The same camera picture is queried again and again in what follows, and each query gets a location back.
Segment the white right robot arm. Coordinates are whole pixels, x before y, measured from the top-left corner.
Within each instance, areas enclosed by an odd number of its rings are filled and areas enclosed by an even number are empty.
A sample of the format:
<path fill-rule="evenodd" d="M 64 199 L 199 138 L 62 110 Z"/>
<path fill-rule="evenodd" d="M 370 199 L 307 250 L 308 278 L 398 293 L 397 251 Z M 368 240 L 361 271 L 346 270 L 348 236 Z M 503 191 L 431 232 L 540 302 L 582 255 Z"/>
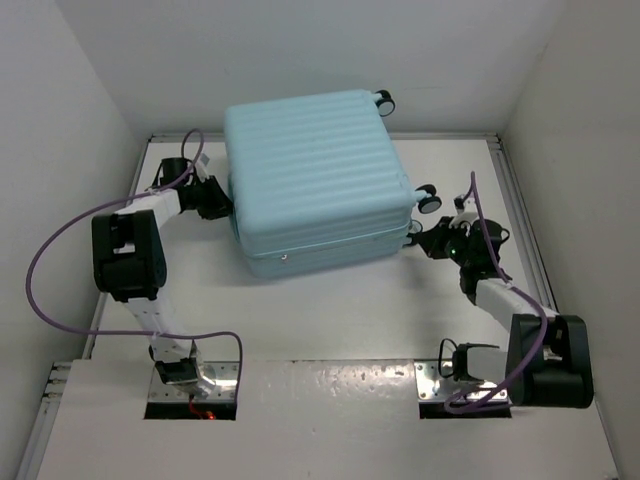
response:
<path fill-rule="evenodd" d="M 491 220 L 452 221 L 441 218 L 434 228 L 412 234 L 411 242 L 433 260 L 456 263 L 463 294 L 506 325 L 505 377 L 497 388 L 520 407 L 589 407 L 594 387 L 584 320 L 544 310 L 510 282 L 499 266 L 507 229 Z"/>

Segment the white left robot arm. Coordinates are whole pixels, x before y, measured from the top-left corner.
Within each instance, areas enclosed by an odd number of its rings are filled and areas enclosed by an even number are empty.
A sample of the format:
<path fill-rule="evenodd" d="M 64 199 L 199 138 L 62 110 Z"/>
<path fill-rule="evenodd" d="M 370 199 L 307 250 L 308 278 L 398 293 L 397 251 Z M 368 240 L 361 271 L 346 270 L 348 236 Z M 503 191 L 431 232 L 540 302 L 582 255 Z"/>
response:
<path fill-rule="evenodd" d="M 160 163 L 157 185 L 163 189 L 114 213 L 91 220 L 94 279 L 98 289 L 123 304 L 139 328 L 149 334 L 150 356 L 160 380 L 185 393 L 202 396 L 214 386 L 204 373 L 196 341 L 189 338 L 164 290 L 167 262 L 160 229 L 185 211 L 204 220 L 228 217 L 233 203 L 200 154 L 187 177 L 184 158 Z"/>

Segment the light blue suitcase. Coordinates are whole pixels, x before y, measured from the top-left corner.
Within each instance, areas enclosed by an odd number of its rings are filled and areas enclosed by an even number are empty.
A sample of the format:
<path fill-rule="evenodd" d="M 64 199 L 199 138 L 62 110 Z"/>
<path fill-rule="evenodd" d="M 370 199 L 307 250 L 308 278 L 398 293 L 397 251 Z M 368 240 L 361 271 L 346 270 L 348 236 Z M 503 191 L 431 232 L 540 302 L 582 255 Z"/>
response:
<path fill-rule="evenodd" d="M 414 187 L 383 122 L 386 90 L 236 105 L 224 117 L 231 217 L 252 273 L 278 278 L 396 254 L 413 211 L 442 201 Z"/>

